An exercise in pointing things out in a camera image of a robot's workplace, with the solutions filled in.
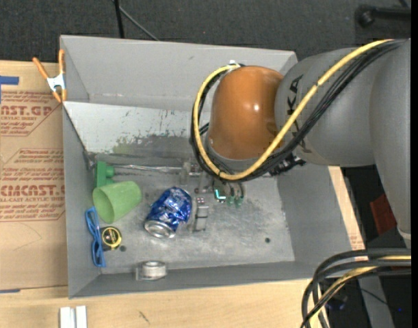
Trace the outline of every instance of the bin floor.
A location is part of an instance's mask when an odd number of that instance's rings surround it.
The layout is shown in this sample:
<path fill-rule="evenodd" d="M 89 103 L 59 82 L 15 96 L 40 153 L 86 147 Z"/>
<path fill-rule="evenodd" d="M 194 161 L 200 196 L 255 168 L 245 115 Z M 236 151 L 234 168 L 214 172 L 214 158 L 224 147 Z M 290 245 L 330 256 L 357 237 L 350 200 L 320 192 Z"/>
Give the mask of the bin floor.
<path fill-rule="evenodd" d="M 178 174 L 132 170 L 130 174 L 116 175 L 114 180 L 138 183 L 143 200 L 113 224 L 122 234 L 124 247 L 105 252 L 105 274 L 134 272 L 147 260 L 163 261 L 169 269 L 295 260 L 275 178 L 247 182 L 246 198 L 239 208 L 217 202 L 212 193 L 196 195 L 198 177 L 190 177 L 187 185 L 180 185 Z M 144 229 L 150 205 L 172 186 L 185 189 L 192 197 L 205 198 L 210 210 L 206 230 L 192 232 L 181 227 L 174 238 L 162 239 Z"/>

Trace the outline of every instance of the green object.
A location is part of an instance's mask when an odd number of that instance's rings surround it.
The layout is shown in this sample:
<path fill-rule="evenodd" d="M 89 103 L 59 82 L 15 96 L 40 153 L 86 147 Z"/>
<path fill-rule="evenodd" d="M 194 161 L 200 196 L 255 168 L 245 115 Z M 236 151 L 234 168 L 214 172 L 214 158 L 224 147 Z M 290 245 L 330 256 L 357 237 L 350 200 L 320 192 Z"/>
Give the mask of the green object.
<path fill-rule="evenodd" d="M 116 182 L 93 190 L 93 204 L 99 217 L 113 223 L 142 201 L 142 192 L 134 181 Z"/>
<path fill-rule="evenodd" d="M 94 171 L 94 186 L 102 187 L 114 183 L 114 167 L 108 165 L 105 161 L 98 161 Z"/>
<path fill-rule="evenodd" d="M 244 197 L 238 197 L 235 199 L 236 208 L 240 208 L 242 203 L 244 202 Z"/>

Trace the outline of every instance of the gray bin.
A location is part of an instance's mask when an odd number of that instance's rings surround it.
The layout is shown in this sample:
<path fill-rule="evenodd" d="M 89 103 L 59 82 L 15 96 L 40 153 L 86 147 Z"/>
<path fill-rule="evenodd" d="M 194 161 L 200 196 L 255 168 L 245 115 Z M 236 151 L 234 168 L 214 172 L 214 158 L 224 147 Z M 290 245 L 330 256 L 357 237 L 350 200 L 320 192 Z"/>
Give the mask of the gray bin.
<path fill-rule="evenodd" d="M 190 113 L 210 73 L 234 60 L 286 74 L 297 59 L 291 51 L 173 42 L 78 36 L 60 42 L 68 89 L 63 132 L 70 298 L 309 278 L 325 258 L 351 249 L 325 166 L 247 182 L 241 208 L 206 194 L 206 230 L 183 228 L 171 239 L 152 237 L 143 221 L 150 203 L 179 185 L 179 174 L 117 169 L 115 179 L 136 181 L 143 200 L 114 224 L 126 251 L 106 251 L 107 267 L 95 267 L 84 219 L 94 186 L 86 152 L 108 163 L 178 171 L 193 159 Z M 210 105 L 208 98 L 203 121 Z M 183 188 L 195 196 L 198 184 L 190 177 Z M 165 262 L 167 276 L 137 279 L 145 260 Z"/>

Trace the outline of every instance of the black floor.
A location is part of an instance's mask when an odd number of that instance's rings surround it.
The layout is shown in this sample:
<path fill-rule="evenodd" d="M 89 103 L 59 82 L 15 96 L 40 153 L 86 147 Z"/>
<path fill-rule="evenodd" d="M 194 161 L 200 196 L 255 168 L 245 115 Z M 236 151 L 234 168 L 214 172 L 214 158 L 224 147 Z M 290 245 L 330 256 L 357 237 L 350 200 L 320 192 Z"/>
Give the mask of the black floor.
<path fill-rule="evenodd" d="M 410 37 L 410 22 L 377 20 L 367 28 L 356 23 L 360 5 L 391 7 L 398 0 L 120 0 L 120 4 L 159 40 L 289 50 L 299 60 L 373 39 Z M 126 38 L 151 39 L 126 17 L 123 25 Z M 0 59 L 29 61 L 37 56 L 55 62 L 61 34 L 117 38 L 112 2 L 0 0 Z M 346 176 L 356 189 L 367 240 L 373 241 L 377 232 L 368 202 L 380 192 L 374 167 L 348 169 Z M 408 303 L 407 279 L 384 287 L 394 306 Z M 330 313 L 333 327 L 369 327 L 359 289 L 354 285 L 345 293 L 349 300 L 344 310 Z M 408 327 L 402 312 L 395 326 Z"/>

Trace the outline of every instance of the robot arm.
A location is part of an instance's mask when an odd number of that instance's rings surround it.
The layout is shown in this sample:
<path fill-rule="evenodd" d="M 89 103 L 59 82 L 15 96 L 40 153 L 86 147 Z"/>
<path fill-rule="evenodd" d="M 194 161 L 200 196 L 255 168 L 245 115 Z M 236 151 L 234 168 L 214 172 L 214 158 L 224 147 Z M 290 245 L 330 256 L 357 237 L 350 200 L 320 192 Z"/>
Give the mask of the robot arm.
<path fill-rule="evenodd" d="M 241 77 L 245 69 L 253 76 Z M 200 102 L 194 107 L 192 141 L 206 171 L 220 180 L 246 181 L 289 157 L 344 167 L 376 164 L 410 247 L 410 40 L 316 55 L 284 77 L 239 65 L 225 73 L 204 145 Z M 268 111 L 272 99 L 274 110 Z"/>

